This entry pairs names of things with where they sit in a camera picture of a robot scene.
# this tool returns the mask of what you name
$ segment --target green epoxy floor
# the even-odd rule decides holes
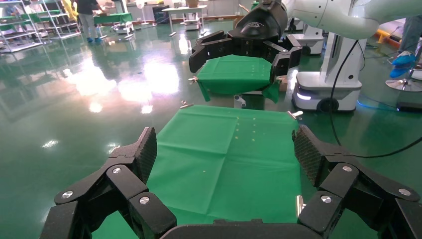
[[[207,23],[206,28],[230,30],[232,22]],[[131,41],[110,37],[90,46],[76,37],[50,43],[45,51],[38,47],[0,57],[1,239],[37,238],[57,192],[97,170],[114,147],[133,143],[144,127],[159,132],[181,100],[233,106],[232,96],[211,95],[206,103],[198,86],[189,85],[189,48],[199,33],[185,32],[178,24],[175,30],[178,34],[169,38],[169,26],[160,25],[138,31]],[[381,51],[393,49],[382,46]],[[374,50],[365,55],[379,56]],[[319,70],[320,63],[318,56],[303,57],[299,70]],[[398,99],[422,103],[422,93],[400,93],[384,84],[390,70],[386,58],[367,59],[359,78],[362,92],[393,105]],[[266,99],[254,107],[292,109],[291,86],[280,93],[278,104]],[[336,114],[334,121],[343,145],[355,154],[372,155],[416,140],[422,132],[421,116],[358,105],[353,113]],[[305,113],[302,123],[321,140],[334,143],[328,115]],[[422,194],[421,149],[422,144],[362,162]],[[358,216],[345,212],[332,238],[359,237],[376,234]],[[94,238],[135,235],[114,214]]]

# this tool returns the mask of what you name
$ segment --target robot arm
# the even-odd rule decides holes
[[[288,18],[350,39],[372,36],[380,24],[422,14],[420,0],[282,0]]]

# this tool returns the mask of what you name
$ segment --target green fabric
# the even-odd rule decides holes
[[[278,92],[280,90],[280,82],[276,81],[274,84],[269,85],[262,91],[265,98],[271,99],[274,103],[278,102]]]
[[[252,3],[251,10],[252,10],[252,9],[254,9],[254,8],[255,8],[258,4],[259,4],[259,2],[254,1],[254,2]]]
[[[60,14],[60,13],[61,13],[60,10],[51,10],[50,11],[51,15]],[[28,20],[29,16],[31,17],[31,19],[34,23],[42,22],[42,21],[50,21],[50,17],[48,16],[48,13],[46,11],[40,11],[40,12],[37,12],[37,13],[30,13],[30,14],[23,14],[22,18]]]
[[[192,106],[158,134],[148,187],[178,224],[214,219],[295,223],[301,194],[286,113]]]
[[[15,18],[15,17],[14,16],[5,16],[5,17],[2,17],[0,19],[10,19],[10,18]],[[0,31],[7,31],[7,30],[12,29],[12,28],[13,28],[13,24],[0,26]]]
[[[271,63],[263,58],[228,55],[208,60],[197,75],[202,94],[207,92],[236,95],[255,91],[270,84]],[[277,102],[278,94],[271,96]]]
[[[109,22],[120,22],[125,23],[128,21],[132,21],[132,14],[127,13],[113,13],[107,16],[95,16],[94,17],[94,23],[100,24],[100,23],[109,23]]]

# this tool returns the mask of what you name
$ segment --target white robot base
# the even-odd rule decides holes
[[[116,33],[119,34],[119,35],[120,34],[126,34],[126,36],[124,38],[129,38],[129,37],[133,36],[133,34],[131,34],[131,32],[134,31],[134,28],[133,28],[133,23],[130,22],[130,21],[128,21],[124,24],[114,25],[114,29],[115,29]]]
[[[293,34],[293,37],[303,47],[304,55],[321,54],[324,46],[324,37],[322,35],[311,37],[304,34]]]
[[[306,25],[303,34],[293,34],[293,37],[303,47],[302,53],[304,55],[321,54],[324,46],[322,29]]]
[[[199,18],[195,20],[185,20],[185,30],[199,30],[201,27]]]
[[[329,111],[332,84],[319,81],[319,72],[299,72],[293,90],[292,103],[301,110]],[[356,109],[362,83],[336,85],[333,95],[333,111],[349,112]]]

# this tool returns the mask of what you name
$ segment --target black cable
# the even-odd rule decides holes
[[[409,145],[407,145],[407,146],[405,146],[405,147],[403,147],[403,148],[401,148],[399,150],[396,150],[394,152],[391,152],[391,153],[386,153],[386,154],[381,154],[381,155],[374,155],[374,156],[359,156],[359,155],[352,154],[352,156],[359,157],[359,158],[381,158],[381,157],[387,157],[387,156],[391,156],[391,155],[396,154],[396,153],[403,152],[406,149],[411,148],[411,147],[415,146],[416,144],[420,143],[421,141],[422,141],[422,137],[418,138],[415,142],[413,142],[413,143],[411,143],[411,144],[409,144]]]
[[[158,24],[160,24],[160,23],[162,23],[162,22],[164,22],[165,20],[167,20],[167,19],[169,19],[170,17],[167,17],[167,18],[165,18],[165,19],[163,19],[163,20],[161,20],[161,21],[159,21],[159,22],[157,22],[157,25]],[[156,27],[157,25],[152,25],[152,26],[149,26],[149,27],[144,27],[144,28],[140,28],[140,29],[148,29],[148,28],[152,28],[152,27]]]
[[[338,139],[337,132],[335,131],[334,121],[332,119],[332,101],[334,96],[335,84],[337,84],[338,76],[340,75],[341,69],[343,68],[344,64],[346,63],[347,59],[349,58],[350,54],[352,53],[353,49],[355,48],[356,44],[359,40],[356,40],[353,46],[350,48],[349,53],[347,53],[346,57],[344,58],[343,62],[340,65],[340,68],[337,71],[337,75],[335,76],[334,83],[332,84],[331,95],[330,95],[330,105],[329,105],[329,116],[331,122],[332,133],[334,134],[335,140],[337,141],[338,145],[341,146],[340,140]]]
[[[356,40],[355,41],[355,43],[353,44],[353,46],[350,48],[349,52],[347,53],[346,57],[344,58],[343,62],[341,63],[340,68],[338,69],[337,75],[335,76],[335,80],[334,80],[334,83],[333,83],[332,89],[331,89],[330,106],[329,106],[329,117],[330,117],[331,128],[332,128],[332,132],[334,134],[335,140],[337,141],[338,145],[340,145],[340,146],[341,146],[341,142],[338,139],[337,132],[335,131],[335,127],[334,127],[334,121],[332,119],[332,106],[331,106],[331,103],[332,103],[332,100],[333,100],[335,85],[337,84],[338,76],[340,75],[341,69],[343,68],[344,64],[347,61],[347,58],[349,58],[349,55],[351,54],[351,52],[353,51],[354,47],[356,46],[356,44],[358,42],[359,42],[359,40]],[[405,147],[403,147],[401,149],[398,149],[396,151],[393,151],[391,153],[380,154],[380,155],[373,155],[373,156],[361,156],[361,155],[352,154],[352,156],[359,157],[359,158],[381,158],[381,157],[387,157],[387,156],[391,156],[391,155],[394,155],[394,154],[403,152],[406,149],[409,149],[409,148],[415,146],[416,144],[420,143],[421,141],[422,141],[422,137],[418,138],[416,141],[412,142],[411,144],[409,144],[409,145],[407,145],[407,146],[405,146]]]
[[[365,54],[363,54],[363,49],[362,49],[362,46],[360,45],[360,42],[358,41],[357,44],[359,44],[360,51],[362,52],[362,57],[363,57],[363,67],[359,71],[359,72],[361,72],[363,70],[363,68],[365,68],[365,66],[366,66],[366,58],[365,58]]]

